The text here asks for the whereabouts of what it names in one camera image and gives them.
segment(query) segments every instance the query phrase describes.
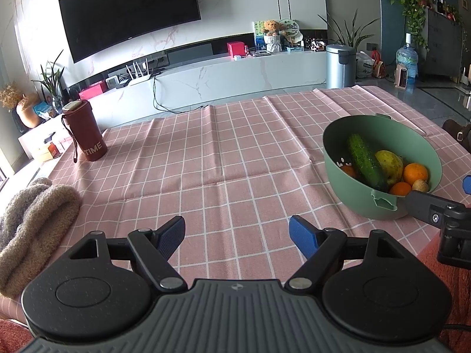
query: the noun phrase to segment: wall outlet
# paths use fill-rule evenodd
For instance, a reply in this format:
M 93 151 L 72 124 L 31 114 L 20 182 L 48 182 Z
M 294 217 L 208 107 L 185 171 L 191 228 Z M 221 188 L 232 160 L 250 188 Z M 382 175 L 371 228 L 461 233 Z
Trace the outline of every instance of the wall outlet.
M 378 50 L 378 44 L 373 44 L 371 42 L 367 42 L 366 43 L 366 50 L 368 50 L 368 51 Z

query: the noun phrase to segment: white marble wall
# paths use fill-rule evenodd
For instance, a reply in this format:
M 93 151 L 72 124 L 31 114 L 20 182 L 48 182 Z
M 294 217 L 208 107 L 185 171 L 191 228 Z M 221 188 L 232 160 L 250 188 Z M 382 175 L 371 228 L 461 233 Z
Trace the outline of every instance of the white marble wall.
M 325 29 L 326 0 L 199 0 L 202 19 L 137 37 L 74 64 L 58 0 L 0 0 L 0 49 L 10 80 L 31 90 L 39 66 L 64 49 L 67 85 L 142 55 L 197 41 L 252 31 L 256 20 L 292 17 L 302 28 Z

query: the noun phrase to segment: tumbler lid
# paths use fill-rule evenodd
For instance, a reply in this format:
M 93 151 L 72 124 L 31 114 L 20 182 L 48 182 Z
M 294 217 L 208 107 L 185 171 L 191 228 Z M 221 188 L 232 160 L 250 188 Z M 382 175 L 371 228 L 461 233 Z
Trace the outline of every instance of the tumbler lid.
M 72 101 L 72 102 L 69 102 L 67 103 L 67 105 L 65 105 L 62 110 L 64 112 L 68 112 L 68 111 L 74 111 L 75 109 L 79 108 L 80 105 L 82 105 L 83 101 Z

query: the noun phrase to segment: black cable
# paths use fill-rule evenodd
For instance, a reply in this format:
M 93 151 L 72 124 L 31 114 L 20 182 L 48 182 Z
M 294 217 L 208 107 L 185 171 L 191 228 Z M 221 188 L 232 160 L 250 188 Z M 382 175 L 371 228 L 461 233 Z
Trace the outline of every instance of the black cable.
M 159 110 L 159 111 L 166 111 L 166 112 L 169 112 L 169 113 L 172 113 L 172 114 L 181 114 L 182 111 L 173 111 L 173 110 L 170 110 L 168 109 L 167 107 L 161 105 L 159 102 L 157 102 L 157 96 L 156 96 L 156 93 L 155 93 L 155 80 L 156 80 L 156 76 L 154 76 L 154 108 L 156 110 Z
M 207 105 L 206 106 L 202 105 L 202 106 L 197 107 L 196 109 L 193 109 L 193 110 L 175 111 L 175 110 L 170 110 L 169 108 L 165 107 L 164 105 L 161 105 L 159 102 L 157 102 L 157 95 L 155 93 L 155 80 L 156 80 L 156 77 L 157 76 L 154 76 L 154 88 L 153 88 L 153 91 L 154 91 L 154 109 L 159 110 L 159 111 L 163 111 L 163 112 L 172 113 L 172 114 L 183 114 L 183 113 L 189 113 L 190 111 L 204 109 L 207 106 Z
M 392 82 L 392 83 L 394 83 L 394 84 L 396 83 L 396 80 L 395 80 L 394 78 L 391 78 L 391 77 L 389 76 L 389 73 L 386 74 L 386 76 L 385 76 L 384 78 L 385 78 L 386 81 Z
M 455 330 L 461 330 L 462 332 L 471 332 L 471 325 L 445 324 L 442 330 L 445 330 L 445 329 L 455 329 Z

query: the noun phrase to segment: pink gift box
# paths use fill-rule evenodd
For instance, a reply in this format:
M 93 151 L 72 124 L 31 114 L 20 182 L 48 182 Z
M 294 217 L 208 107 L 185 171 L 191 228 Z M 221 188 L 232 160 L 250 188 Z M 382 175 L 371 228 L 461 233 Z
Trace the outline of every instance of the pink gift box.
M 103 94 L 108 90 L 106 81 L 97 82 L 79 93 L 81 99 L 89 100 L 97 95 Z

